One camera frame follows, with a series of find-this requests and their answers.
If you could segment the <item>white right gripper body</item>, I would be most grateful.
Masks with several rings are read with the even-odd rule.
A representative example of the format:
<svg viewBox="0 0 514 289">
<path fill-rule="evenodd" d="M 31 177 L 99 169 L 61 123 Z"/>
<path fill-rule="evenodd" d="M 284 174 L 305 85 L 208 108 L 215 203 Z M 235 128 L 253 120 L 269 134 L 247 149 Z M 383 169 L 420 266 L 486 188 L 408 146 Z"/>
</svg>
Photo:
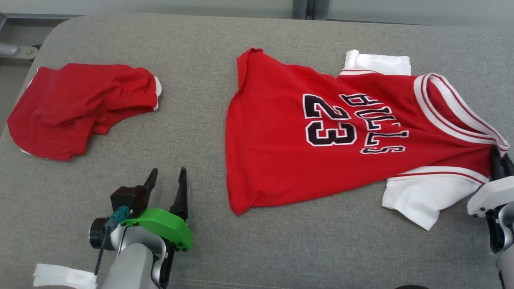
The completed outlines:
<svg viewBox="0 0 514 289">
<path fill-rule="evenodd" d="M 490 181 L 481 185 L 467 203 L 471 216 L 484 217 L 486 212 L 514 201 L 514 177 Z"/>
</svg>

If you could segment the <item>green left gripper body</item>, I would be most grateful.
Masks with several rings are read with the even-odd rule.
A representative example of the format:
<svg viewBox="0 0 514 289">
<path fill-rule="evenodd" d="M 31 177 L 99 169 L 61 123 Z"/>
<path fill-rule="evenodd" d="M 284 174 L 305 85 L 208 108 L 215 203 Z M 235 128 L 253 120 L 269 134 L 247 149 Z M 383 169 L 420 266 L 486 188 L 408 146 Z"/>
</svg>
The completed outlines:
<svg viewBox="0 0 514 289">
<path fill-rule="evenodd" d="M 186 221 L 161 208 L 147 208 L 137 218 L 128 218 L 122 223 L 128 227 L 142 227 L 180 249 L 192 249 L 193 236 Z"/>
</svg>

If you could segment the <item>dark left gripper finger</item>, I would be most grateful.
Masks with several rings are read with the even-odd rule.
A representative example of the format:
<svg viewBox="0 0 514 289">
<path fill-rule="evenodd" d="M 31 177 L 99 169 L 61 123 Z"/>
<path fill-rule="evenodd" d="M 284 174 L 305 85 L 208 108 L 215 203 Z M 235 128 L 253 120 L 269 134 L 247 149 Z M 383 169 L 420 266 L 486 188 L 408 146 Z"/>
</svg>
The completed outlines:
<svg viewBox="0 0 514 289">
<path fill-rule="evenodd" d="M 145 202 L 149 201 L 149 197 L 151 195 L 152 190 L 154 189 L 158 176 L 158 168 L 154 168 L 151 170 L 149 177 L 145 181 L 143 188 L 145 189 L 144 200 Z"/>
<path fill-rule="evenodd" d="M 187 169 L 181 167 L 179 178 L 179 187 L 173 205 L 170 206 L 169 212 L 182 218 L 184 221 L 188 218 L 188 183 Z"/>
</svg>

